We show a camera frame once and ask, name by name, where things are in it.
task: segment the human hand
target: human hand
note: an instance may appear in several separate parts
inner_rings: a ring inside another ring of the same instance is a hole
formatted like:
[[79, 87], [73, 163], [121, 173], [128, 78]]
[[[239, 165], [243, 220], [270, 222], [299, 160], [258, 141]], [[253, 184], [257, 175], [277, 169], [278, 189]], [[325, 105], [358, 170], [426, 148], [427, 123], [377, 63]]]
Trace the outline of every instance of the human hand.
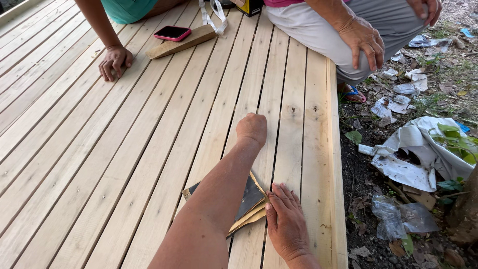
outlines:
[[[422, 20], [425, 20], [424, 25], [430, 24], [430, 26], [435, 25], [440, 12], [442, 11], [442, 2], [441, 0], [407, 0], [408, 4], [413, 8], [415, 14]], [[423, 9], [423, 4], [428, 6], [428, 15]]]
[[299, 197], [294, 191], [290, 192], [284, 183], [273, 183], [272, 192], [267, 191], [267, 196], [271, 201], [266, 204], [267, 233], [277, 253], [287, 263], [300, 256], [311, 255]]
[[115, 45], [107, 48], [107, 52], [103, 61], [99, 64], [99, 72], [105, 81], [114, 81], [111, 69], [115, 69], [118, 78], [121, 78], [121, 65], [126, 64], [131, 67], [133, 54], [122, 45]]
[[261, 147], [266, 144], [267, 119], [264, 115], [248, 113], [236, 127], [238, 140], [244, 137], [254, 139]]
[[352, 49], [352, 65], [359, 67], [360, 51], [369, 61], [370, 70], [382, 68], [385, 45], [379, 31], [363, 18], [353, 16], [349, 23], [338, 29], [340, 38]]

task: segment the wooden bench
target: wooden bench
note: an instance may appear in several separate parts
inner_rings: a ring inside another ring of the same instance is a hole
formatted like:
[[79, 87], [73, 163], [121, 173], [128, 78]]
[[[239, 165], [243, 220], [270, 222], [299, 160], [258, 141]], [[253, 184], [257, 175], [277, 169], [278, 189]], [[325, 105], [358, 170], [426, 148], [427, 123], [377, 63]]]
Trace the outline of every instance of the wooden bench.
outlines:
[[[300, 194], [311, 250], [323, 268], [348, 268], [335, 66], [265, 13], [226, 13], [223, 35], [156, 60], [152, 34], [201, 26], [197, 1], [112, 22], [135, 56], [114, 82], [100, 78], [104, 46], [73, 0], [0, 17], [0, 269], [146, 269], [181, 190], [230, 150], [249, 112], [269, 130], [257, 180]], [[266, 232], [262, 218], [228, 239], [229, 268], [286, 268]]]

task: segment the pink phone case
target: pink phone case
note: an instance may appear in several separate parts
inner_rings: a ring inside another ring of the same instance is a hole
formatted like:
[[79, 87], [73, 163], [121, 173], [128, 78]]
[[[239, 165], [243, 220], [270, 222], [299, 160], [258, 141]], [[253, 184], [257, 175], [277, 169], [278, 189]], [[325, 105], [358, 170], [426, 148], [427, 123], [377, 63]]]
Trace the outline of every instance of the pink phone case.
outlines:
[[189, 28], [186, 28], [186, 27], [177, 27], [177, 26], [173, 26], [173, 27], [176, 27], [176, 28], [184, 28], [184, 29], [187, 29], [187, 31], [182, 34], [181, 36], [179, 36], [178, 38], [172, 38], [172, 37], [168, 37], [168, 36], [163, 36], [163, 35], [154, 35], [154, 37], [156, 38], [159, 38], [159, 39], [164, 39], [164, 40], [171, 40], [171, 41], [181, 41], [183, 40], [184, 38], [186, 38], [190, 33], [191, 33], [191, 29]]

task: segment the gray pants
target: gray pants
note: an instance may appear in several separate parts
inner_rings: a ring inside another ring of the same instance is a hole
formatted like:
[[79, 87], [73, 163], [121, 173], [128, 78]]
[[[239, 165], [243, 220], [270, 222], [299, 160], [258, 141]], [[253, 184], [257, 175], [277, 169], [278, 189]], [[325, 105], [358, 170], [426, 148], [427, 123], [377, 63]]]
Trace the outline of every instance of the gray pants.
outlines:
[[[406, 0], [351, 0], [347, 4], [357, 16], [379, 31], [385, 44], [385, 60], [425, 28], [424, 21], [415, 15]], [[337, 83], [346, 82], [355, 86], [372, 73], [363, 51], [360, 52], [358, 69], [353, 68], [350, 47], [307, 3], [283, 8], [267, 7], [266, 12], [279, 29], [334, 61]]]

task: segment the measuring tape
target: measuring tape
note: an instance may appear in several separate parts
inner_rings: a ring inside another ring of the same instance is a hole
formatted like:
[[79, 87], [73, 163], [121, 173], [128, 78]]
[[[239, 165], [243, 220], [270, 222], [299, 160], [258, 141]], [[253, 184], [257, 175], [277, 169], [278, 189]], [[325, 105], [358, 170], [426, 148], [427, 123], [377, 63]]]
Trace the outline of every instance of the measuring tape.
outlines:
[[222, 34], [224, 33], [224, 30], [228, 26], [228, 22], [226, 21], [226, 16], [224, 15], [224, 11], [222, 11], [221, 3], [219, 3], [218, 0], [211, 0], [211, 8], [216, 14], [218, 18], [221, 19], [222, 24], [219, 28], [216, 28], [214, 23], [211, 20], [211, 17], [206, 11], [206, 4], [204, 4], [204, 0], [199, 0], [199, 7], [201, 8], [201, 14], [203, 16], [203, 25], [210, 24], [216, 34]]

